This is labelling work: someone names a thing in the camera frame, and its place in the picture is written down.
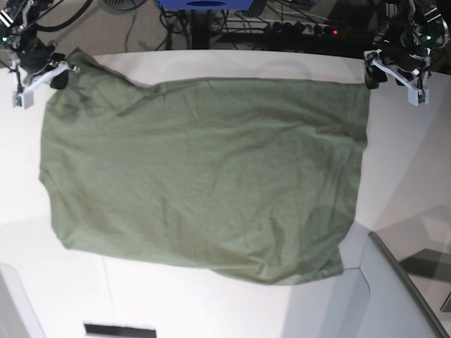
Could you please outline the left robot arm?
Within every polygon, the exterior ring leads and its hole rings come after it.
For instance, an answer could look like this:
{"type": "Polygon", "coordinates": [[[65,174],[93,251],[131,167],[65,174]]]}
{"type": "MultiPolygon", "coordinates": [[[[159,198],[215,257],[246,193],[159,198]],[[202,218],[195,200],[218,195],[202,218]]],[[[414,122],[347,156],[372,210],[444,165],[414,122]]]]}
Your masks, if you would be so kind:
{"type": "Polygon", "coordinates": [[[450,3],[447,1],[384,1],[373,49],[363,54],[365,83],[377,89],[388,76],[407,88],[414,106],[429,102],[427,79],[434,64],[432,51],[450,43],[450,3]]]}

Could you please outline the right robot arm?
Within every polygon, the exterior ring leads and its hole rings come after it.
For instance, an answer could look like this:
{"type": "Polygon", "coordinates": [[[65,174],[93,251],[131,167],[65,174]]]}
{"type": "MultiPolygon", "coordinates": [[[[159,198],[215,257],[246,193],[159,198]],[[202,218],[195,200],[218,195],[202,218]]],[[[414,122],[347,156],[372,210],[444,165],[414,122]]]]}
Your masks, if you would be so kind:
{"type": "Polygon", "coordinates": [[[53,89],[64,89],[70,73],[80,68],[67,61],[65,54],[56,52],[56,42],[45,44],[39,32],[57,32],[72,25],[91,6],[86,1],[65,22],[51,27],[39,21],[61,5],[61,1],[7,1],[1,8],[1,49],[8,61],[1,66],[14,76],[13,106],[27,109],[34,104],[34,92],[49,84],[53,89]]]}

